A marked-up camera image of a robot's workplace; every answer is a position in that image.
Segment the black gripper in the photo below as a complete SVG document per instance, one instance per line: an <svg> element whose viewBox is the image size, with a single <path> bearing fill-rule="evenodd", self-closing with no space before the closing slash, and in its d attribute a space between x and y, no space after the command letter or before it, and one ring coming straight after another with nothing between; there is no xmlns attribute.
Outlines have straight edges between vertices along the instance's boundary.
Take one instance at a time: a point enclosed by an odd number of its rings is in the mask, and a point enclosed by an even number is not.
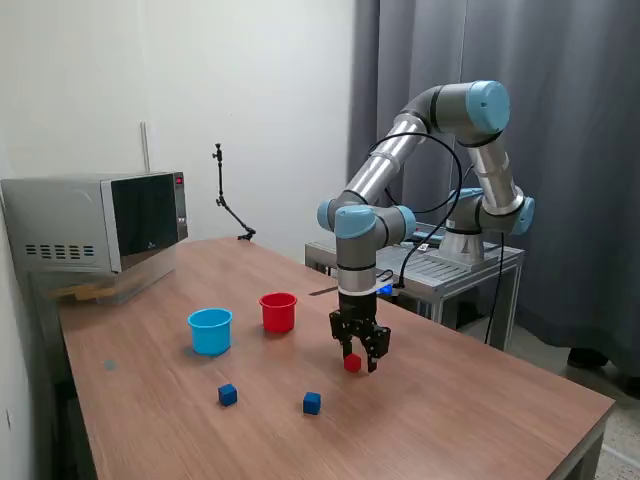
<svg viewBox="0 0 640 480"><path fill-rule="evenodd" d="M391 330L375 325L376 294L362 296L339 293L339 310L330 313L331 334L342 349L342 356L350 354L350 335L364 340L367 370L372 373L377 362L388 353Z"/></svg>

